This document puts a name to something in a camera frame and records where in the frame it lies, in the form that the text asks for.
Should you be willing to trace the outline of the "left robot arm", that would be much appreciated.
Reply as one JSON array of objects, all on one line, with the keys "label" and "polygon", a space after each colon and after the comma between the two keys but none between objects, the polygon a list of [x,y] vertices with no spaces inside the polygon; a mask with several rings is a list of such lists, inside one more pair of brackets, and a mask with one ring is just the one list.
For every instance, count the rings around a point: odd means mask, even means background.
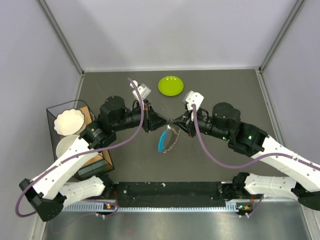
[{"label": "left robot arm", "polygon": [[120,96],[108,97],[100,106],[98,118],[85,127],[61,157],[39,176],[19,184],[43,222],[52,220],[73,203],[97,196],[106,199],[113,194],[111,180],[101,173],[80,182],[67,182],[98,153],[115,148],[112,143],[118,131],[137,128],[148,133],[169,122],[146,99],[136,99],[132,107],[127,108]]}]

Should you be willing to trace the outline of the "metal key organizer blue handle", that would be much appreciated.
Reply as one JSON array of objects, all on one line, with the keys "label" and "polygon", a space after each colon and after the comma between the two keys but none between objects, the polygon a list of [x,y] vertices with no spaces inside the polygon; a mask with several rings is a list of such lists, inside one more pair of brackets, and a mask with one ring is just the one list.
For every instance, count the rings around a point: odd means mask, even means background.
[{"label": "metal key organizer blue handle", "polygon": [[163,154],[170,152],[178,142],[180,133],[181,129],[170,120],[159,138],[157,151]]}]

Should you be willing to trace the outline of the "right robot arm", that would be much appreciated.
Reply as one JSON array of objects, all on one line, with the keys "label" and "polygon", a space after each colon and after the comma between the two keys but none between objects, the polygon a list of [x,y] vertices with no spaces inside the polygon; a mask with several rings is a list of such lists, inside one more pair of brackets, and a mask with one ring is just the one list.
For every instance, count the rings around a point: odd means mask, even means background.
[{"label": "right robot arm", "polygon": [[289,198],[303,206],[320,209],[320,166],[287,149],[264,130],[241,121],[241,112],[231,104],[221,102],[212,108],[212,115],[192,104],[173,124],[197,136],[202,135],[227,142],[228,148],[252,158],[251,163],[263,162],[285,174],[284,177],[239,173],[233,179],[233,192],[239,198],[247,195],[269,195]]}]

